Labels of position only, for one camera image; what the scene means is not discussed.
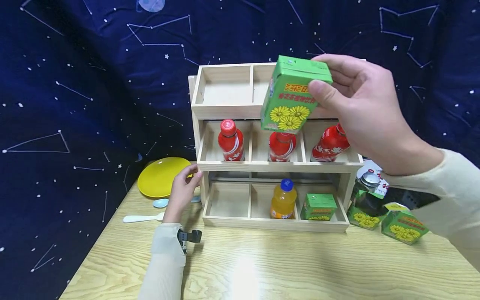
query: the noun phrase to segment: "red bottle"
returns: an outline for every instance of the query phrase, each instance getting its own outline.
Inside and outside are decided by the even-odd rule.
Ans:
[[[337,124],[328,127],[318,144],[312,149],[312,157],[310,161],[313,162],[331,162],[335,157],[350,147],[347,141],[347,136],[342,128],[342,125]]]
[[[270,146],[268,161],[288,161],[297,146],[297,137],[290,133],[274,132],[268,145]]]
[[[237,129],[233,120],[223,120],[220,123],[218,144],[223,150],[225,161],[243,161],[243,133]]]

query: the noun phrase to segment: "dark blue backdrop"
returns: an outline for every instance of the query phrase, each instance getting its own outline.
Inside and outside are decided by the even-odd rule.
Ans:
[[[145,162],[194,159],[198,65],[366,58],[422,138],[480,165],[477,0],[14,0],[0,16],[2,300],[59,297]]]

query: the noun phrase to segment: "black object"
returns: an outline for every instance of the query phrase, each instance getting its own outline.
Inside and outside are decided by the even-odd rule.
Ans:
[[[433,194],[393,187],[388,189],[388,192],[383,199],[379,199],[369,193],[365,193],[364,195],[365,197],[363,200],[358,201],[355,204],[355,207],[369,216],[385,215],[388,212],[388,209],[386,209],[384,205],[391,202],[396,202],[406,206],[409,210],[414,210],[440,200],[438,196]]]
[[[180,246],[184,254],[187,254],[186,243],[199,243],[202,240],[202,232],[200,230],[192,230],[192,232],[185,232],[179,229],[177,233],[177,238],[179,239]]]

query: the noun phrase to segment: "yellow plate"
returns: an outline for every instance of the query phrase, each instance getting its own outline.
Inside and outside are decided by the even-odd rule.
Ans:
[[[152,198],[168,197],[175,176],[190,162],[181,157],[165,157],[148,165],[138,177],[138,189]]]

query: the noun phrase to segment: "cream sleeve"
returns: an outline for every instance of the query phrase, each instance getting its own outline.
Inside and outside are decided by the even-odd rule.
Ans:
[[[480,271],[480,170],[463,155],[441,150],[442,163],[430,171],[383,177],[393,187],[437,195],[439,201],[412,213],[430,231],[449,239]]]
[[[140,288],[139,300],[180,300],[186,255],[177,238],[179,229],[182,226],[173,223],[160,224],[155,229],[152,258]]]

